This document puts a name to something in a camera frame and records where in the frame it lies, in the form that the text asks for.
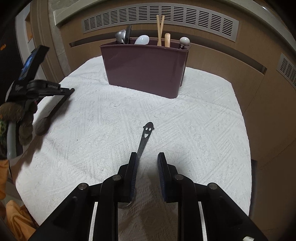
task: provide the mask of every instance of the white spoon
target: white spoon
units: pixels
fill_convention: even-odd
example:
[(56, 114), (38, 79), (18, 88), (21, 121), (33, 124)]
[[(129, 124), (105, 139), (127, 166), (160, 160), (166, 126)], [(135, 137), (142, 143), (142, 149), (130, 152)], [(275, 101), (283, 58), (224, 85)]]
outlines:
[(141, 35), (139, 38), (137, 38), (137, 40), (135, 41), (135, 44), (148, 44), (149, 43), (149, 36), (147, 35)]

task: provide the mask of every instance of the orange cloth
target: orange cloth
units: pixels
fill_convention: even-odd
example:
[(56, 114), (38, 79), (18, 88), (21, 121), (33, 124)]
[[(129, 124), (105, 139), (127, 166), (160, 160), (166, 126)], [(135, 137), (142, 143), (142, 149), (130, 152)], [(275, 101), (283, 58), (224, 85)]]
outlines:
[(0, 160), (0, 200), (6, 197), (5, 186), (8, 176), (8, 160)]
[(25, 205), (20, 207), (15, 201), (6, 204), (7, 226), (18, 241), (27, 241), (36, 231)]
[[(8, 176), (8, 160), (0, 160), (0, 200), (6, 197), (5, 187)], [(0, 201), (0, 217), (5, 218), (5, 207)]]
[[(0, 160), (0, 200), (6, 197), (5, 186), (8, 176), (8, 161)], [(0, 216), (4, 219), (6, 214), (7, 226), (18, 241), (27, 241), (35, 232), (36, 224), (32, 221), (25, 205), (20, 207), (15, 201), (6, 204), (6, 210), (0, 204)]]

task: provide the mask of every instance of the vent grille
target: vent grille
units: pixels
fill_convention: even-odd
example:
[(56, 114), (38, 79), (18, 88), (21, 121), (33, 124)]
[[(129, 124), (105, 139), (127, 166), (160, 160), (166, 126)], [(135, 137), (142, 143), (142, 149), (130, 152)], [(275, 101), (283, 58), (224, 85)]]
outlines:
[(211, 29), (215, 31), (220, 31), (221, 28), (221, 17), (215, 14), (212, 14), (212, 20), (211, 20)]
[(119, 22), (126, 22), (128, 20), (126, 8), (119, 10)]
[(296, 67), (282, 53), (276, 70), (296, 89)]
[(103, 25), (103, 22), (102, 22), (102, 15), (97, 15), (96, 16), (96, 27), (100, 27)]
[(128, 9), (128, 20), (129, 21), (136, 21), (137, 20), (137, 8), (130, 7)]
[(231, 36), (232, 33), (232, 27), (233, 27), (233, 22), (231, 20), (228, 19), (224, 19), (223, 21), (223, 29), (222, 29), (222, 33)]
[(159, 6), (150, 6), (150, 20), (156, 20), (156, 15), (159, 14)]
[(234, 42), (237, 37), (237, 20), (209, 9), (172, 3), (133, 4), (100, 12), (82, 20), (82, 32), (125, 24), (156, 23), (158, 14), (165, 15), (165, 24), (201, 29)]
[(88, 31), (90, 29), (90, 27), (89, 27), (89, 19), (86, 19), (83, 22), (84, 22), (84, 30)]
[(109, 19), (109, 13), (108, 12), (103, 14), (103, 24), (104, 25), (109, 25), (110, 24), (110, 19)]
[(147, 6), (139, 7), (139, 20), (148, 20)]
[(209, 16), (208, 12), (200, 11), (198, 15), (198, 25), (204, 28), (209, 26)]
[(118, 22), (117, 11), (112, 11), (110, 15), (111, 15), (111, 24), (117, 23)]
[(174, 22), (183, 22), (184, 8), (183, 7), (174, 7)]
[(171, 8), (171, 6), (161, 6), (161, 15), (164, 15), (167, 21), (170, 21)]

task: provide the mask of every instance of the utensil holder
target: utensil holder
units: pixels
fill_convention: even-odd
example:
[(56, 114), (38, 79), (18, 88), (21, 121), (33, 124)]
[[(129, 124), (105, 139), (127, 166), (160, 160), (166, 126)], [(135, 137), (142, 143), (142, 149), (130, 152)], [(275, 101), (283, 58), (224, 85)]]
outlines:
[(116, 42), (101, 45), (105, 70), (110, 85), (139, 90), (169, 99), (178, 96), (185, 72), (189, 46), (179, 49), (179, 42), (171, 40), (171, 47), (157, 46), (150, 38), (148, 45)]

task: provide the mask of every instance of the white table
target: white table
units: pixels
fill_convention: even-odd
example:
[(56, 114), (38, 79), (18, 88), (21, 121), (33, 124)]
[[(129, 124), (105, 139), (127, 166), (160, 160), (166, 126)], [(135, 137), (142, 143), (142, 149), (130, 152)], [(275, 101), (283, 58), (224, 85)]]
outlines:
[[(232, 86), (225, 79), (186, 68), (178, 97), (167, 99), (109, 85), (102, 58), (97, 57), (61, 85), (75, 92), (42, 141), (33, 140), (16, 180), (38, 224), (79, 183), (101, 183), (128, 163), (149, 121), (155, 130), (140, 160), (135, 202), (118, 211), (120, 240), (176, 239), (177, 205), (162, 200), (159, 152), (194, 182), (216, 182), (248, 214), (249, 142)], [(34, 123), (47, 116), (60, 98), (44, 98)]]

